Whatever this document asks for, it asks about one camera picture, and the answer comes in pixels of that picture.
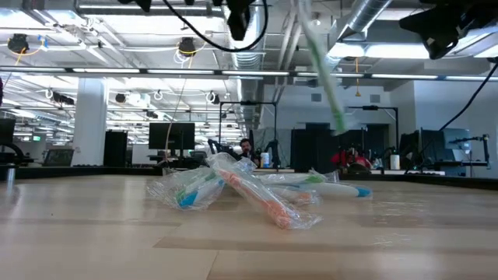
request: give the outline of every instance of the plastic bag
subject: plastic bag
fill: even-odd
[[[168,174],[151,183],[151,196],[171,208],[206,210],[221,194],[224,182],[210,168]]]
[[[313,173],[278,173],[278,174],[265,174],[260,175],[258,178],[263,184],[312,184],[324,183],[327,178],[317,172]]]
[[[294,187],[298,191],[316,191],[330,198],[370,198],[372,190],[352,184],[339,183],[338,172],[320,174],[314,170],[309,173],[267,174],[258,176],[264,184],[273,187]]]
[[[319,195],[329,198],[369,198],[372,191],[366,187],[343,183],[299,184],[303,191],[316,191]]]
[[[321,217],[299,211],[267,188],[257,177],[240,168],[242,163],[222,152],[208,158],[208,163],[225,182],[256,209],[261,209],[282,229],[309,229]]]
[[[270,191],[294,205],[317,205],[321,203],[320,196],[315,190],[300,190],[297,187],[284,185],[270,186]]]

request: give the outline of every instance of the table surface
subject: table surface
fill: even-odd
[[[147,197],[154,177],[0,184],[2,279],[497,279],[498,192],[362,181],[324,220],[281,230],[231,188],[205,212]]]

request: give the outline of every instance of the person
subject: person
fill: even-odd
[[[331,161],[337,166],[337,167],[348,167],[351,163],[358,163],[366,168],[372,168],[372,164],[368,159],[365,157],[361,156],[358,153],[357,149],[349,149],[347,151],[342,150],[341,152],[336,153],[332,158]]]
[[[243,157],[247,157],[250,159],[254,164],[256,164],[258,167],[260,166],[261,158],[257,157],[251,146],[251,141],[249,139],[244,138],[240,140],[240,147],[242,148],[242,155]]]

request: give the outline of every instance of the whiteboard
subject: whiteboard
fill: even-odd
[[[157,164],[148,156],[157,155],[156,149],[149,149],[149,144],[134,144],[132,151],[132,164]]]

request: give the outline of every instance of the pillar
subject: pillar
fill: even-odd
[[[109,91],[104,79],[79,79],[72,166],[103,165]]]

